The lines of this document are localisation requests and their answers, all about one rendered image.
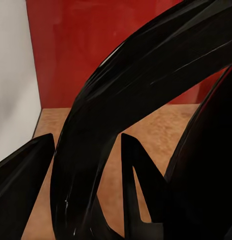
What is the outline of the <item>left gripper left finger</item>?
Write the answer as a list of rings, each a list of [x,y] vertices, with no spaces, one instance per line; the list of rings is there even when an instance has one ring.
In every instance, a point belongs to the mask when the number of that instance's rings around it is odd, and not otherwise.
[[[56,149],[49,133],[0,161],[0,240],[22,240]]]

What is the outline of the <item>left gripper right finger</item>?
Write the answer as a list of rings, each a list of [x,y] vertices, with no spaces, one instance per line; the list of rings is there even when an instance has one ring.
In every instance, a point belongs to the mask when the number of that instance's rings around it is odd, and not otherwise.
[[[206,240],[140,141],[121,134],[125,240]],[[141,221],[135,168],[151,223]]]

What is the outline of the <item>electric kettle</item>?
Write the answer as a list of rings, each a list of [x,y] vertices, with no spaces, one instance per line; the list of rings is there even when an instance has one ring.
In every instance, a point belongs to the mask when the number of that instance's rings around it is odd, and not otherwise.
[[[97,196],[117,136],[224,68],[188,122],[165,180],[206,240],[232,240],[232,0],[183,0],[87,79],[53,162],[56,240],[125,240],[108,226]]]

